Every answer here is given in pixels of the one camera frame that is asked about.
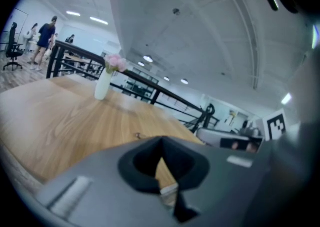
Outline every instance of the wooden floor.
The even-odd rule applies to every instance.
[[[23,55],[17,58],[16,62],[22,65],[23,69],[14,66],[14,71],[12,71],[12,66],[9,66],[3,71],[4,66],[10,61],[10,58],[6,57],[4,51],[0,52],[0,93],[46,78],[49,60],[45,61],[45,58],[43,58],[41,71],[30,70],[28,62],[31,61],[31,56],[32,53],[28,56]]]

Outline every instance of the black metal railing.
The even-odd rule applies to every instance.
[[[77,73],[87,79],[98,80],[104,68],[105,68],[105,60],[103,59],[103,57],[98,56],[89,51],[86,51],[77,46],[74,46],[62,41],[57,41],[52,50],[52,54],[48,64],[46,78],[50,79],[50,78],[58,77],[60,75]],[[199,108],[193,105],[192,103],[186,101],[180,96],[170,92],[169,90],[159,86],[158,84],[132,71],[126,70],[125,72],[122,72],[122,74],[138,82],[141,82],[147,85],[148,87],[153,88],[155,90],[154,95],[152,97],[147,97],[145,96],[145,94],[140,94],[136,91],[132,91],[130,89],[127,89],[123,86],[119,86],[114,83],[110,84],[112,87],[122,90],[123,94],[129,95],[129,96],[134,95],[136,98],[139,98],[145,102],[149,102],[152,105],[157,104],[157,105],[166,107],[168,109],[171,109],[173,111],[179,112],[181,114],[184,114],[186,116],[194,118],[190,122],[180,120],[182,123],[185,123],[185,125],[188,124],[187,127],[193,133],[195,133],[198,130],[199,126],[203,124],[204,121],[207,120],[208,118],[210,120],[214,119],[216,121],[215,125],[217,125],[217,123],[219,122],[219,120],[214,118],[212,114],[210,115],[210,113],[208,113],[207,111],[204,111],[202,108]],[[167,97],[175,100],[175,102],[179,102],[180,105],[186,106],[186,109],[190,109],[190,110],[192,109],[199,112],[201,114],[200,117],[197,117],[185,112],[186,111],[185,109],[180,110],[175,107],[171,107],[169,105],[164,104],[163,101],[162,102],[158,101],[160,94],[164,94]]]

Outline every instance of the vase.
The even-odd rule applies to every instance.
[[[95,92],[94,92],[95,99],[103,100],[106,98],[108,89],[110,87],[111,78],[112,78],[112,73],[107,73],[106,69],[104,69],[95,87]]]

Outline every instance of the handrail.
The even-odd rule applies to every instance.
[[[74,54],[78,54],[80,56],[83,56],[83,57],[86,57],[90,60],[93,60],[101,65],[105,65],[105,60],[103,59],[103,57],[101,56],[98,56],[92,52],[89,52],[87,50],[84,50],[80,47],[77,47],[77,46],[74,46],[72,44],[69,44],[69,43],[65,43],[65,42],[62,42],[62,41],[59,41],[57,40],[56,43],[55,43],[55,46],[54,46],[54,49],[52,51],[52,56],[51,56],[51,59],[50,59],[50,63],[48,65],[48,74],[47,74],[47,78],[49,78],[51,76],[51,73],[53,72],[53,75],[55,76],[55,72],[50,70],[50,68],[52,69],[53,68],[53,61],[55,60],[62,60],[62,56],[63,56],[63,53],[65,50],[68,50],[68,51],[71,51],[72,53]],[[55,70],[56,70],[56,73],[58,73],[58,69],[59,69],[60,66],[55,66]],[[190,108],[193,108],[199,112],[201,112],[202,114],[205,113],[204,110],[202,110],[201,108],[193,105],[192,103],[188,102],[187,100],[181,98],[180,96],[170,92],[169,90],[163,88],[162,86],[159,86],[158,84],[155,84],[153,83],[152,81],[134,73],[133,71],[130,71],[130,70],[126,70],[124,71],[122,74],[128,76],[129,78],[132,78],[132,79],[135,79],[136,81],[139,81],[141,83],[144,83],[146,85],[148,85],[149,87],[152,87],[154,89],[156,89],[156,94],[154,95],[155,100],[158,98],[159,94],[160,93],[163,93],[169,97],[172,97],[180,102],[182,102],[183,104],[185,104],[186,106],[190,107]]]

